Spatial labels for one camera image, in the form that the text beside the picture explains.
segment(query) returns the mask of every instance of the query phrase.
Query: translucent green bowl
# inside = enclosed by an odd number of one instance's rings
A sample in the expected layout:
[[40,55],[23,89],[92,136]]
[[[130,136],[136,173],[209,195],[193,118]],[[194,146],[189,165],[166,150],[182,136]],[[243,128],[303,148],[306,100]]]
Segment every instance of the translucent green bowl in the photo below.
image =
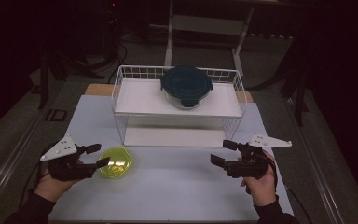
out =
[[100,168],[104,178],[116,178],[124,175],[132,163],[132,157],[125,147],[107,149],[100,157],[100,160],[107,157],[110,157],[109,164]]

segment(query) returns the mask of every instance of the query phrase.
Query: dark background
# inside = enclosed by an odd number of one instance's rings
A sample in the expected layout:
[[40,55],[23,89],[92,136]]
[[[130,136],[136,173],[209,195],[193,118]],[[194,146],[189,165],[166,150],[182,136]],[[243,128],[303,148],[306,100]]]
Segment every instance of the dark background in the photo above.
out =
[[[122,13],[123,20],[135,29],[147,32],[145,24],[150,21],[166,23],[168,1],[124,2],[118,1],[123,5],[117,13]],[[70,3],[0,1],[0,118],[33,87],[28,76],[40,66],[42,52],[59,48],[73,57],[84,53],[85,44],[74,35],[78,27],[68,13]],[[319,11],[304,22],[283,63],[290,68],[297,54],[305,55],[310,65],[307,86],[313,91],[358,183],[358,1],[326,3],[331,6],[328,10]],[[268,13],[279,10],[284,9],[269,9]],[[254,33],[263,33],[263,29],[271,33],[267,29],[271,23],[251,24],[250,29]]]

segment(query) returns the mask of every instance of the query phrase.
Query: white wire rack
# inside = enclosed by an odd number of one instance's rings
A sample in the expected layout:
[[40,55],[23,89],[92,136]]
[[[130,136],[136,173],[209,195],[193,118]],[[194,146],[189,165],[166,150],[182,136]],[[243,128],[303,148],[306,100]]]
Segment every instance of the white wire rack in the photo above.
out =
[[[171,69],[170,66],[139,66],[139,65],[122,65],[117,70],[117,77],[115,86],[112,92],[112,109],[117,122],[117,128],[122,142],[125,142],[126,131],[131,115],[122,115],[116,113],[117,102],[122,91],[122,83],[126,78],[140,78],[140,79],[158,79],[160,80],[164,74]],[[215,69],[215,68],[198,68],[206,73],[212,79],[213,83],[229,83],[233,85],[236,93],[238,106],[241,111],[240,118],[224,118],[223,127],[226,139],[232,139],[234,133],[241,122],[241,118],[246,110],[246,94],[243,87],[241,74],[237,70]]]

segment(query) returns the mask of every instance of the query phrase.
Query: human hand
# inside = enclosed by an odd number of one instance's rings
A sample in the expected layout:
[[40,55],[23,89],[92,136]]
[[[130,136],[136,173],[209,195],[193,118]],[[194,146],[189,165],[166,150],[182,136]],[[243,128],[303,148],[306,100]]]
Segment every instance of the human hand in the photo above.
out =
[[[83,162],[81,160],[77,160],[77,164],[83,164]],[[66,191],[68,191],[80,180],[81,179],[61,181],[54,179],[51,177],[48,170],[46,170],[45,175],[39,180],[34,193],[53,203],[56,203]]]
[[[266,156],[273,161],[274,158],[267,153],[267,151],[263,150]],[[272,167],[269,165],[265,175],[259,179],[254,177],[245,177],[242,182],[241,186],[248,188],[251,191],[251,195],[254,201],[254,205],[256,206],[265,206],[276,201],[275,196],[275,175]]]

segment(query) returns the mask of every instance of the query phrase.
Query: sleeve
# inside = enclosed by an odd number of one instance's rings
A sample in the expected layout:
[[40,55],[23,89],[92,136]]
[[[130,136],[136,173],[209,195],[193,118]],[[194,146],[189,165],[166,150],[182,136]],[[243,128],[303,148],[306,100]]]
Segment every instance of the sleeve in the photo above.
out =
[[47,224],[53,203],[37,194],[30,193],[27,202],[16,213],[11,214],[5,224]]
[[277,201],[266,206],[256,206],[255,211],[260,216],[257,224],[299,224],[298,220],[290,214],[286,214]]

